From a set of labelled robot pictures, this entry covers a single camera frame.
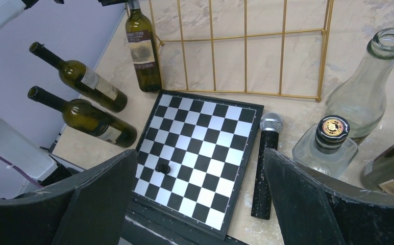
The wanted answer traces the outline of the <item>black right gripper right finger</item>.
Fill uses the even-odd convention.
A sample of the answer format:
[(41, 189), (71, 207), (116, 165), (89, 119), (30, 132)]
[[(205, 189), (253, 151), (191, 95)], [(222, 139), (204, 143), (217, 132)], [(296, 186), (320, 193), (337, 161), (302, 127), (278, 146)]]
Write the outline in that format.
[(285, 244), (394, 244), (394, 196), (348, 184), (266, 149)]

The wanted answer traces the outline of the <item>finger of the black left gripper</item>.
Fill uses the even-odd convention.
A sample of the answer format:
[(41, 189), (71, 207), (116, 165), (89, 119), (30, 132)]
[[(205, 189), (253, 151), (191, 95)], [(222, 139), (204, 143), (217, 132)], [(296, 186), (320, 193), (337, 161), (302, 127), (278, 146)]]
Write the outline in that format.
[(101, 3), (102, 6), (110, 6), (110, 5), (116, 5), (116, 4), (122, 4), (122, 3), (128, 3), (128, 0), (98, 0), (99, 3)]

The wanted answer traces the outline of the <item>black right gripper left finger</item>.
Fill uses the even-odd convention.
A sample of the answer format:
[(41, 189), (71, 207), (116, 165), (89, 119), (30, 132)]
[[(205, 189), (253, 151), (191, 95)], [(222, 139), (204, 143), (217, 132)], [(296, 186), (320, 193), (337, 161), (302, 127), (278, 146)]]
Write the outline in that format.
[(42, 189), (0, 199), (0, 244), (118, 244), (137, 170), (137, 152)]

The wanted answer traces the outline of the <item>green Primitivo wine bottle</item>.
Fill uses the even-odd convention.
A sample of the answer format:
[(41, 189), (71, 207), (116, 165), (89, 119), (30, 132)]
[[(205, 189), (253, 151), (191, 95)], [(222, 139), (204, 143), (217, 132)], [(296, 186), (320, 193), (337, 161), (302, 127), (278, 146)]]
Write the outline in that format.
[(143, 92), (158, 91), (162, 84), (152, 24), (142, 13), (138, 0), (128, 3), (126, 34), (139, 88)]

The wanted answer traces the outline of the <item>dark green wine bottle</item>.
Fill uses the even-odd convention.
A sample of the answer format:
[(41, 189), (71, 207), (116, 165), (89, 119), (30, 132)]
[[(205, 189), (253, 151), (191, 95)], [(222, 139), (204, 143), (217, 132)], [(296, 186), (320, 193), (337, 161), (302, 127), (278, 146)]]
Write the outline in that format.
[(28, 98), (61, 112), (69, 127), (105, 142), (126, 148), (137, 138), (137, 131), (132, 125), (87, 100), (66, 101), (38, 86), (29, 89)]

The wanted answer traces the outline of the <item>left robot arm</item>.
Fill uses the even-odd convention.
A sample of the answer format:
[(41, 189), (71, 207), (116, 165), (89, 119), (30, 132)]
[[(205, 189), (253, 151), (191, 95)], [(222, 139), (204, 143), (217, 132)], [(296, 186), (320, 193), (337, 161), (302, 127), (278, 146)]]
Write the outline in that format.
[[(36, 1), (0, 1), (0, 29), (33, 7)], [(83, 171), (35, 146), (0, 117), (0, 161), (37, 187), (48, 186)]]

